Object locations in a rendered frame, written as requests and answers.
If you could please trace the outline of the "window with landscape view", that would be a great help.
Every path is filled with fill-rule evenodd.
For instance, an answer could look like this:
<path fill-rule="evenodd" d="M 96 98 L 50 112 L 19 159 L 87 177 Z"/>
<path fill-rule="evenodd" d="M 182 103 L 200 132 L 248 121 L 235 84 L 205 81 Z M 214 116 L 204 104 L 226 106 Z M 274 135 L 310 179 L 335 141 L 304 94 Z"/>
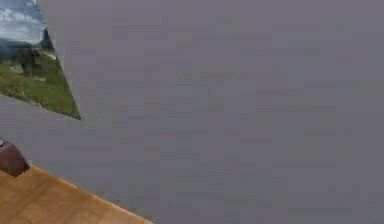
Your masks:
<path fill-rule="evenodd" d="M 0 94 L 81 118 L 37 0 L 0 0 Z"/>

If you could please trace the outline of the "dark red wooden furniture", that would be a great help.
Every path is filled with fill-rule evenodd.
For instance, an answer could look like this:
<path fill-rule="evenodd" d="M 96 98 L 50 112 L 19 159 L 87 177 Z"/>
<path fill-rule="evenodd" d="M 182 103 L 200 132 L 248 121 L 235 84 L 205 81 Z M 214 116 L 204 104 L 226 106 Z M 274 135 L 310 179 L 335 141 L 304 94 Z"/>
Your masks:
<path fill-rule="evenodd" d="M 18 177 L 30 168 L 20 150 L 11 142 L 0 139 L 0 170 Z"/>

